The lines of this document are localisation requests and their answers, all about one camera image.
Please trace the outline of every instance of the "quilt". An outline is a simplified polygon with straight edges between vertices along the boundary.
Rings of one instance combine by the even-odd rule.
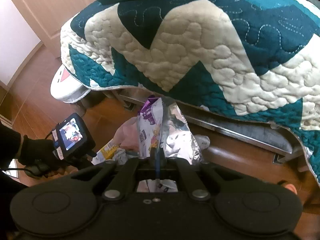
[[[92,90],[285,127],[320,181],[320,10],[306,0],[95,1],[63,25],[61,59]]]

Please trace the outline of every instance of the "camera screen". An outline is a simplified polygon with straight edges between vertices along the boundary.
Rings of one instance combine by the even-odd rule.
[[[70,122],[67,122],[59,131],[66,150],[69,150],[83,137],[74,118]]]

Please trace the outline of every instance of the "hand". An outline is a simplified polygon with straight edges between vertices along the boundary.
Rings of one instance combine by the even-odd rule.
[[[35,160],[38,160],[44,164],[47,164],[52,171],[57,171],[61,167],[62,161],[55,157],[53,151],[54,147],[52,140],[32,140],[25,135],[23,137],[23,143],[18,161],[22,165],[32,166],[35,163]]]

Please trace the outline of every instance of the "person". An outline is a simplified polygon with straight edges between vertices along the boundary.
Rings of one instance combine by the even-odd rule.
[[[25,166],[31,166],[35,160],[40,160],[51,168],[52,172],[48,173],[48,176],[64,172],[59,167],[60,160],[52,154],[54,150],[52,140],[30,139],[27,135],[22,136],[0,122],[0,147],[0,169],[8,168],[12,159],[17,159]],[[0,239],[6,239],[7,231],[17,230],[10,215],[10,202],[15,194],[26,187],[0,172]]]

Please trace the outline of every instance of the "silver foil wrapper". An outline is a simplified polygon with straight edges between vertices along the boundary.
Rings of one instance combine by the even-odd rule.
[[[177,103],[171,98],[162,98],[163,118],[160,147],[167,158],[179,157],[190,164],[202,160],[198,143]]]

